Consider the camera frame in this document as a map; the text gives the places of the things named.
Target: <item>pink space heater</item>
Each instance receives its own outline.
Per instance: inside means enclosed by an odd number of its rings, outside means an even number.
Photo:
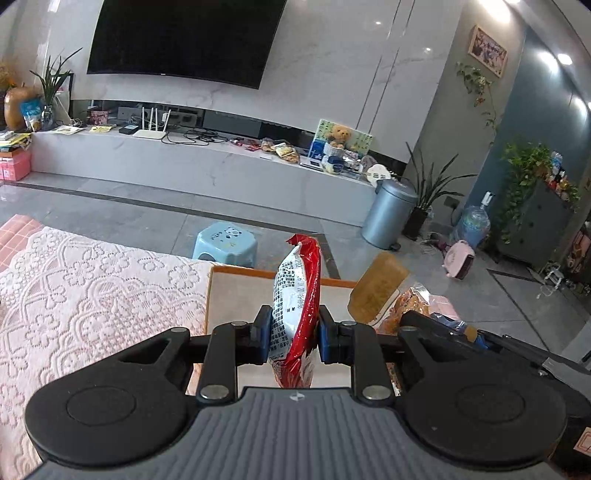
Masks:
[[[468,242],[460,240],[454,244],[443,260],[443,267],[447,270],[447,276],[463,280],[474,263],[474,250]]]

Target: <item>green plant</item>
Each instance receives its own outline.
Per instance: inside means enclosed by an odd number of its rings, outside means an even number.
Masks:
[[[538,179],[544,179],[552,171],[552,162],[550,149],[541,144],[526,147],[508,144],[504,159],[511,168],[505,201],[493,227],[501,231],[501,239],[508,244],[511,242],[509,228],[512,223],[521,226],[521,205],[531,196]]]
[[[490,127],[493,130],[493,133],[496,135],[499,131],[499,125],[497,123],[497,113],[491,90],[491,86],[494,82],[492,80],[487,79],[482,74],[481,69],[477,67],[473,67],[472,65],[466,65],[461,61],[456,63],[456,66],[457,76],[462,77],[467,92],[476,95],[474,107],[478,107],[484,102],[486,102],[486,97],[488,96],[490,100],[489,104],[491,106],[490,110],[482,112],[481,115],[486,117],[486,126]]]
[[[70,60],[74,55],[76,55],[82,48],[76,50],[72,55],[67,56],[65,59],[62,59],[61,55],[59,57],[59,64],[56,68],[56,62],[58,59],[54,59],[53,62],[51,61],[51,56],[49,56],[47,60],[47,67],[45,69],[45,75],[42,77],[37,72],[29,70],[34,76],[41,80],[41,86],[43,87],[43,97],[45,99],[46,105],[51,105],[53,102],[54,97],[56,96],[57,91],[61,88],[61,86],[68,78],[68,75],[72,73],[71,70],[67,70],[66,72],[62,72],[61,69],[65,65],[65,63]]]
[[[569,202],[573,205],[576,205],[581,199],[581,195],[579,195],[579,188],[570,182],[568,182],[563,192],[565,192],[566,195],[569,196]]]
[[[408,145],[408,143],[406,145],[408,148],[408,152],[410,153],[410,160],[413,163],[414,170],[417,174],[417,183],[415,185],[415,190],[418,195],[417,208],[426,212],[429,209],[429,207],[433,204],[433,202],[443,195],[451,195],[454,197],[464,196],[464,194],[460,192],[448,192],[447,190],[444,190],[444,188],[454,180],[466,179],[468,177],[476,176],[475,173],[470,173],[468,175],[460,175],[458,177],[443,176],[443,174],[450,167],[450,165],[454,163],[454,161],[457,159],[457,154],[449,162],[445,164],[441,172],[439,172],[439,175],[437,175],[436,178],[433,178],[433,170],[435,164],[431,163],[431,168],[428,170],[428,174],[425,174],[425,163],[423,161],[423,153],[420,149],[418,149],[419,159],[421,161],[421,170],[419,171],[417,162],[414,158],[413,151],[411,150],[410,145]]]

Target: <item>metal screw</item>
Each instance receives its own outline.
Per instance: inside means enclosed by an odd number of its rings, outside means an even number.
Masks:
[[[390,397],[390,390],[383,385],[370,385],[363,389],[363,396],[368,400],[386,400]]]
[[[208,385],[207,387],[203,387],[201,389],[201,396],[205,398],[205,400],[222,400],[226,398],[230,391],[227,387],[223,385]]]

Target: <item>circular pad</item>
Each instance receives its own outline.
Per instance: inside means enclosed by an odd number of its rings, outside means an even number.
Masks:
[[[170,445],[184,429],[187,403],[153,365],[96,364],[38,390],[25,411],[42,457],[71,466],[124,465]]]
[[[486,361],[438,364],[407,394],[411,430],[444,457],[480,468],[542,460],[566,426],[562,397],[535,375]]]

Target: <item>gray trash can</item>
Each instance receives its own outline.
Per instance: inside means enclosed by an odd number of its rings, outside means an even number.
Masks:
[[[389,250],[398,241],[418,196],[410,185],[394,179],[379,180],[375,191],[378,195],[365,219],[361,235],[370,244]]]

